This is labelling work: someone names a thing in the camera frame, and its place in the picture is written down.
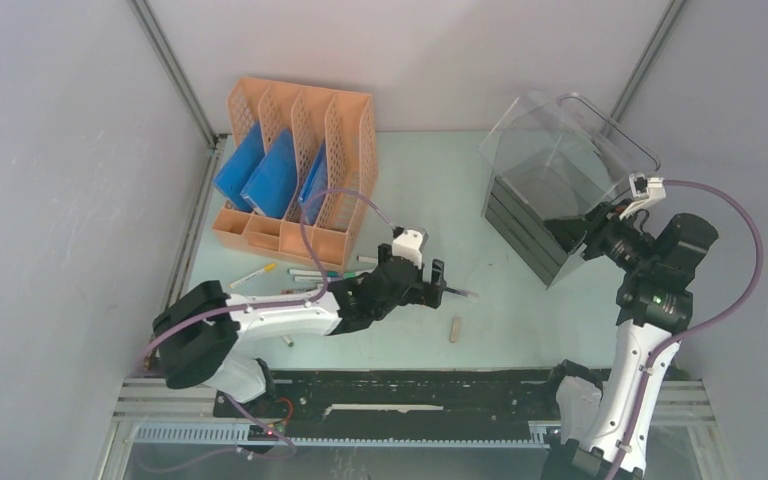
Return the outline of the clear plastic drawer cabinet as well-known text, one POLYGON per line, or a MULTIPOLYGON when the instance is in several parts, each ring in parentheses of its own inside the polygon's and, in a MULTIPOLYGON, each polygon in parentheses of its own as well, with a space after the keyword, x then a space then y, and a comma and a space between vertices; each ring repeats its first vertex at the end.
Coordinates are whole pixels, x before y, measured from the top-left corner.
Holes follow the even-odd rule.
POLYGON ((479 146, 490 165, 483 216, 547 288, 582 264, 564 252, 546 219, 585 216, 628 196, 629 175, 653 175, 657 156, 579 93, 530 90, 479 146))

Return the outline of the blue folder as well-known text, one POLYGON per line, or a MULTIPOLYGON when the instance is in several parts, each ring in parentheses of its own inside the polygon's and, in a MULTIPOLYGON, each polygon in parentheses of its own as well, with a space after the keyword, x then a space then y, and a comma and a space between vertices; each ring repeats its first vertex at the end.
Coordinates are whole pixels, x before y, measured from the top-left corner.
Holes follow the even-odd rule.
POLYGON ((241 196, 258 215, 282 219, 297 183, 293 134, 283 129, 243 186, 241 196))
POLYGON ((214 177, 213 184, 237 210, 251 213, 242 190, 265 156, 261 123, 256 121, 242 142, 214 177))
POLYGON ((300 218, 307 225, 314 225, 316 223, 324 202, 324 196, 319 196, 319 193, 326 190, 327 187, 327 149, 326 143, 322 142, 311 170, 302 184, 298 197, 301 208, 300 218))

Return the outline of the blue folder front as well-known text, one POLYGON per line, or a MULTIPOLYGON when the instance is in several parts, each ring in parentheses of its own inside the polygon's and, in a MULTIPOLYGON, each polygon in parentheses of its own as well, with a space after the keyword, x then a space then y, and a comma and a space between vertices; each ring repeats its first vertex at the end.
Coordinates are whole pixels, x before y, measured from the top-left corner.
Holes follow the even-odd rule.
POLYGON ((242 190, 265 156, 261 123, 256 121, 242 142, 214 177, 213 184, 237 210, 251 213, 242 190))

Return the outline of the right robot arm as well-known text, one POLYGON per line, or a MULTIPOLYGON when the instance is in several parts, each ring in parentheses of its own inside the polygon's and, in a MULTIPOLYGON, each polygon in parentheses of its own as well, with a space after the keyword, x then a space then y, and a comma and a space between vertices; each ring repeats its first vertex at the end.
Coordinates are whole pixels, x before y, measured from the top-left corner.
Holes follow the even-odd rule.
POLYGON ((603 203, 583 219, 583 258, 606 257, 625 273, 616 296, 615 356, 603 385, 588 369, 566 363, 563 378, 543 388, 543 408, 561 418, 544 479, 644 477, 660 388, 693 315, 688 286, 719 237, 709 222, 690 213, 674 215, 652 236, 626 208, 603 203))

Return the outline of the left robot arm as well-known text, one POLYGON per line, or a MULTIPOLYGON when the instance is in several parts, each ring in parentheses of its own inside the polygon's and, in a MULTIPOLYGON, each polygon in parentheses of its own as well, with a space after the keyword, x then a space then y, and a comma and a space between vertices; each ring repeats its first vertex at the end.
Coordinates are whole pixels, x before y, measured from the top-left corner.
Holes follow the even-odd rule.
POLYGON ((431 277, 402 257, 391 257, 373 271, 327 284, 325 293, 264 297, 254 301, 225 292, 217 280, 205 281, 169 306, 152 322, 162 377, 168 388, 206 385, 230 395, 252 416, 264 416, 276 403, 265 360, 253 346, 263 339, 358 332, 395 308, 436 309, 447 288, 445 264, 431 264, 431 277))

